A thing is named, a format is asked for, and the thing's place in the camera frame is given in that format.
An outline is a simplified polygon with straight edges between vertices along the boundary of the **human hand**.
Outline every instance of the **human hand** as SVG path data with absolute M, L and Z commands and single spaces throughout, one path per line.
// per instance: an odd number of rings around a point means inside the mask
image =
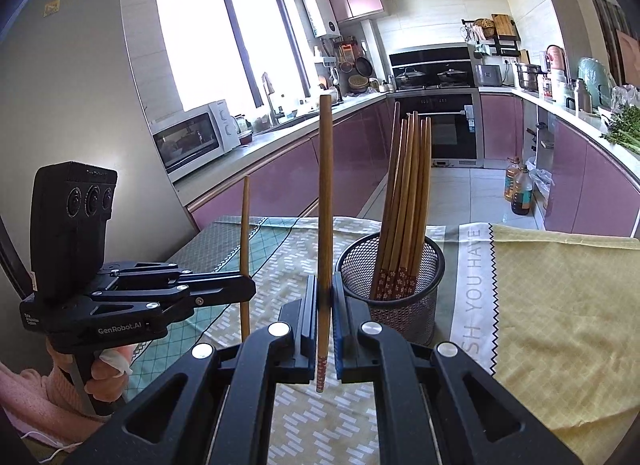
M 51 355 L 54 365 L 58 366 L 67 373 L 70 370 L 70 366 L 73 362 L 73 356 L 65 355 L 57 352 L 51 346 L 49 339 L 47 339 L 47 352 Z M 129 346 L 122 346 L 115 348 L 123 357 L 127 359 L 130 364 L 133 358 L 133 352 L 136 348 L 136 344 Z M 84 384 L 84 390 L 88 395 L 92 395 L 96 400 L 112 402 L 121 397 L 124 388 L 127 385 L 129 377 L 126 374 L 122 374 L 118 369 L 113 368 L 100 359 L 96 359 L 91 366 L 92 378 Z

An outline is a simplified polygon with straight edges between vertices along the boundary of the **oven door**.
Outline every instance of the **oven door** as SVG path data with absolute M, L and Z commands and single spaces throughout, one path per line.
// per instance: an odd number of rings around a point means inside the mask
M 462 111 L 420 113 L 431 117 L 431 157 L 476 159 L 476 121 L 473 107 Z
M 157 132 L 154 141 L 172 181 L 224 154 L 209 109 Z
M 476 118 L 472 95 L 412 96 L 400 99 L 401 112 L 417 111 L 431 117 L 431 157 L 447 160 L 478 159 Z

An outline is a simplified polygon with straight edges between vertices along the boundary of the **sink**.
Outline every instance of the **sink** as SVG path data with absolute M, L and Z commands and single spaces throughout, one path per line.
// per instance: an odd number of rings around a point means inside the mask
M 258 134 L 264 134 L 265 132 L 273 132 L 275 130 L 282 130 L 289 127 L 293 127 L 294 125 L 301 124 L 305 120 L 308 120 L 310 118 L 315 118 L 319 114 L 320 114 L 320 111 L 311 111 L 306 114 L 301 114 L 300 116 L 296 116 L 295 118 L 292 118 L 287 122 L 283 122 L 282 124 L 278 124 L 278 125 L 275 125 L 274 127 L 268 128 L 267 130 L 261 131 Z

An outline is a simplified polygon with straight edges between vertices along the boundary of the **chopstick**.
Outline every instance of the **chopstick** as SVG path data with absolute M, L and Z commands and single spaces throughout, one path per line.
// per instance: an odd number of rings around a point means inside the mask
M 407 278 L 414 255 L 415 238 L 417 237 L 417 233 L 415 231 L 415 220 L 419 217 L 416 213 L 418 173 L 420 172 L 420 119 L 417 111 L 414 111 L 411 120 L 414 126 L 414 134 L 409 138 L 409 141 L 412 143 L 411 168 L 408 175 L 409 185 L 406 201 L 406 215 L 404 216 L 404 235 L 402 236 L 398 275 L 396 277 L 396 285 L 394 286 L 394 299 L 400 299 L 406 294 Z
M 419 212 L 418 212 L 418 225 L 417 225 L 417 238 L 415 239 L 414 257 L 410 267 L 410 282 L 409 292 L 415 291 L 416 280 L 420 273 L 420 263 L 422 261 L 422 250 L 424 247 L 424 236 L 426 235 L 427 217 L 429 212 L 429 194 L 431 184 L 431 119 L 425 117 L 421 120 L 420 129 L 420 154 L 422 159 L 420 161 L 420 168 L 422 173 L 420 174 L 420 191 L 418 197 Z
M 411 163 L 412 163 L 412 155 L 414 148 L 414 134 L 415 134 L 415 117 L 414 115 L 409 115 L 409 127 L 408 134 L 406 136 L 405 145 L 405 155 L 404 155 L 404 163 L 402 165 L 402 182 L 399 188 L 400 199 L 399 199 L 399 207 L 398 207 L 398 220 L 396 223 L 396 231 L 394 233 L 394 243 L 393 248 L 391 249 L 391 261 L 389 263 L 389 279 L 387 279 L 387 283 L 391 286 L 385 286 L 385 298 L 392 299 L 394 292 L 394 284 L 396 281 L 396 276 L 398 275 L 398 264 L 400 262 L 400 254 L 402 251 L 402 244 L 404 241 L 404 226 L 405 226 L 405 217 L 408 205 L 409 198 L 409 185 L 410 185 L 410 177 L 411 177 Z
M 398 169 L 398 152 L 400 151 L 400 102 L 396 102 L 393 114 L 393 129 L 391 132 L 391 153 L 389 156 L 389 170 L 386 175 L 386 195 L 385 207 L 382 212 L 382 224 L 380 225 L 380 239 L 378 241 L 378 253 L 376 254 L 376 265 L 374 267 L 373 279 L 371 281 L 370 299 L 376 300 L 378 295 L 378 282 L 381 276 L 382 261 L 385 256 L 386 241 L 389 232 L 389 222 L 391 220 L 391 209 L 394 200 L 394 183 L 396 181 L 396 171 Z
M 318 375 L 316 391 L 324 391 L 329 354 L 332 268 L 334 263 L 334 123 L 331 95 L 320 96 L 320 176 L 318 198 Z
M 382 301 L 388 295 L 387 287 L 390 283 L 391 251 L 393 248 L 394 236 L 396 234 L 396 223 L 398 222 L 398 209 L 400 207 L 400 186 L 402 183 L 402 168 L 404 167 L 406 137 L 409 133 L 409 121 L 407 117 L 400 118 L 400 135 L 398 138 L 398 163 L 396 164 L 396 175 L 393 180 L 389 179 L 386 191 L 393 194 L 391 210 L 389 213 L 388 229 L 386 230 L 386 240 L 378 279 L 378 289 L 376 290 L 376 300 Z
M 244 177 L 242 189 L 242 216 L 240 218 L 240 273 L 249 277 L 249 177 Z M 249 303 L 240 303 L 240 334 L 242 342 L 251 333 Z

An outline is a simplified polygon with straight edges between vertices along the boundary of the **cooking oil bottle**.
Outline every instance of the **cooking oil bottle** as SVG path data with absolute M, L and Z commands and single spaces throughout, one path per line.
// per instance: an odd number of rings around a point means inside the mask
M 513 181 L 514 178 L 520 174 L 520 158 L 516 156 L 514 159 L 509 159 L 511 165 L 507 167 L 507 171 L 504 173 L 504 199 L 511 201 L 511 195 L 513 194 Z
M 520 173 L 513 180 L 511 191 L 511 211 L 518 216 L 526 216 L 531 210 L 533 181 L 529 176 L 529 169 L 523 166 Z

